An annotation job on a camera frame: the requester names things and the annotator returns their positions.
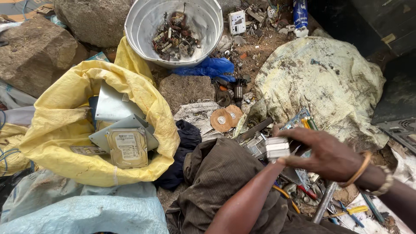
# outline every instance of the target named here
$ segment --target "metal bowl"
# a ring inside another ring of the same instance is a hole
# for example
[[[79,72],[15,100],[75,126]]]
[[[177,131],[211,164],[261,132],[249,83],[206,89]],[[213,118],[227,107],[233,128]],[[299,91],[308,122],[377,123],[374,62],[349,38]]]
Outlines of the metal bowl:
[[[183,57],[180,61],[163,60],[153,50],[152,39],[164,22],[165,12],[170,16],[173,12],[183,12],[184,8],[186,25],[200,40],[201,48],[195,48],[191,57]],[[137,0],[127,15],[124,31],[130,46],[143,59],[167,68],[193,67],[202,62],[220,41],[223,11],[216,0]]]

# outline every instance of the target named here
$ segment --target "large stone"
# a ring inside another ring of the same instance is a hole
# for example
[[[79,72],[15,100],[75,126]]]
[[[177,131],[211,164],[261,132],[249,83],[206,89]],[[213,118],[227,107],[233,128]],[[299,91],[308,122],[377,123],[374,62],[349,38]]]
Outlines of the large stone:
[[[98,47],[118,46],[132,0],[54,0],[60,21],[76,38]]]
[[[178,76],[172,74],[160,82],[159,92],[165,98],[173,115],[180,105],[198,99],[215,100],[215,88],[209,76]]]
[[[88,52],[71,34],[44,17],[34,17],[0,34],[0,79],[38,98]]]

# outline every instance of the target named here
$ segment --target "bangle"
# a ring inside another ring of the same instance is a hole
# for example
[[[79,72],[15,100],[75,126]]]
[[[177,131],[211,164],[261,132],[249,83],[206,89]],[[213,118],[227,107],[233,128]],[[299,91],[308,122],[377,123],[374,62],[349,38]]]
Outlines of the bangle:
[[[365,156],[365,159],[364,159],[363,164],[358,169],[358,171],[347,182],[345,182],[345,183],[338,183],[338,185],[341,188],[348,187],[349,185],[351,185],[352,183],[354,183],[364,173],[365,169],[370,164],[370,159],[371,159],[371,153],[370,153],[370,151],[363,151],[361,153],[361,155],[364,155]]]
[[[386,174],[386,180],[384,181],[384,184],[377,191],[370,192],[370,195],[372,196],[380,196],[380,195],[387,193],[387,191],[393,185],[393,181],[394,181],[393,173],[390,171],[388,167],[386,166],[378,166],[378,167],[383,169],[383,172]]]

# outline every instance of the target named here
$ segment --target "abrasive disc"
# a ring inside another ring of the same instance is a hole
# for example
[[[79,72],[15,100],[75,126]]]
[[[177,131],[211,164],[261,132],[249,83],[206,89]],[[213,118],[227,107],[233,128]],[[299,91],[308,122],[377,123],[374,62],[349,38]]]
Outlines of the abrasive disc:
[[[218,109],[211,115],[211,126],[219,132],[227,132],[233,123],[233,118],[225,109]]]
[[[236,127],[238,124],[238,121],[240,120],[241,116],[243,115],[243,112],[238,108],[238,106],[235,105],[229,105],[225,108],[225,110],[230,113],[231,117],[233,118],[233,122],[231,124],[231,127]]]

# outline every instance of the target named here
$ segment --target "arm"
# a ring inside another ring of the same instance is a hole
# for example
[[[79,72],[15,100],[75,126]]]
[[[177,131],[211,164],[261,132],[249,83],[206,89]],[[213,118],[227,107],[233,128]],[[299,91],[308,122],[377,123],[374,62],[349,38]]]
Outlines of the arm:
[[[278,136],[295,139],[312,149],[310,158],[290,156],[280,158],[279,163],[318,173],[325,179],[346,182],[355,174],[364,160],[347,145],[340,143],[335,137],[324,131],[295,128],[282,131]],[[384,183],[385,178],[386,175],[382,169],[369,165],[355,184],[362,189],[376,191]],[[416,232],[416,222],[414,221],[414,217],[416,217],[415,190],[394,180],[389,191],[379,198],[413,232]]]
[[[268,164],[217,212],[206,234],[249,233],[260,215],[267,195],[284,166]]]

